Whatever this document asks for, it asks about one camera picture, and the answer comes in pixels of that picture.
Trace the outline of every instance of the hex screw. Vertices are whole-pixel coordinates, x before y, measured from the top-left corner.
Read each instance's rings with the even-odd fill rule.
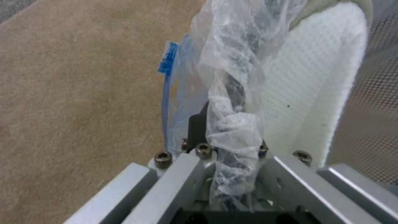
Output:
[[[188,139],[183,138],[181,140],[181,150],[184,152],[188,151]]]
[[[154,160],[157,168],[167,169],[173,162],[173,156],[167,151],[162,151],[155,155]]]
[[[211,146],[207,143],[200,143],[195,147],[196,155],[201,159],[210,159],[211,151]]]
[[[308,152],[302,151],[302,150],[297,150],[297,151],[293,152],[293,156],[295,156],[297,159],[299,159],[305,165],[311,166],[312,157]]]
[[[268,146],[263,140],[263,143],[260,146],[260,149],[258,150],[258,157],[259,158],[264,158],[267,155],[268,152]]]

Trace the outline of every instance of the metal frame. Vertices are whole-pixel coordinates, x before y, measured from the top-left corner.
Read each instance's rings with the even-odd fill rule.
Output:
[[[382,223],[398,223],[398,198],[354,169],[338,164],[317,173]]]
[[[155,170],[131,163],[65,223],[121,223],[156,180]]]
[[[379,223],[291,155],[269,159],[260,170],[258,179],[269,187],[286,211],[304,207],[325,224]]]
[[[180,208],[192,206],[203,182],[201,160],[182,153],[123,223],[169,223]]]

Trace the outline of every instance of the beige carpet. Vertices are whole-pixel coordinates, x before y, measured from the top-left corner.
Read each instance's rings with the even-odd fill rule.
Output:
[[[156,69],[200,0],[39,0],[0,25],[0,220],[60,223],[163,148]]]

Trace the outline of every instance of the metal mesh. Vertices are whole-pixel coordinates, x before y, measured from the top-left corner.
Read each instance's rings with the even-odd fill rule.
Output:
[[[327,163],[346,163],[375,181],[397,183],[398,11],[388,11],[373,22]]]

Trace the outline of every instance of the clear plastic bag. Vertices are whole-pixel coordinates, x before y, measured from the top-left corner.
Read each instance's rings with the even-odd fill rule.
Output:
[[[166,147],[179,149],[188,119],[206,101],[206,138],[218,150],[210,205],[251,210],[264,130],[261,88],[265,72],[306,0],[208,0],[181,42],[167,109]]]

